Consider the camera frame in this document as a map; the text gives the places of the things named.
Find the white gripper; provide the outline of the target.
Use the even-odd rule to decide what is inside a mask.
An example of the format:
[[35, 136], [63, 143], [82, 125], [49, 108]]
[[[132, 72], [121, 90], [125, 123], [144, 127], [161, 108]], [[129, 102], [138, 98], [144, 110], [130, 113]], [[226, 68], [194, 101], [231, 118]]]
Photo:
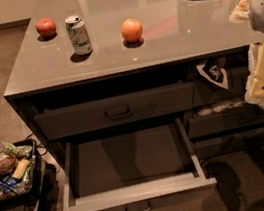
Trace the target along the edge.
[[[235, 6], [229, 21], [231, 23], [245, 22], [249, 19], [249, 0], [240, 0]], [[248, 49], [249, 77], [246, 83], [244, 99], [249, 104], [255, 104], [264, 110], [264, 38], [259, 44], [250, 45]]]

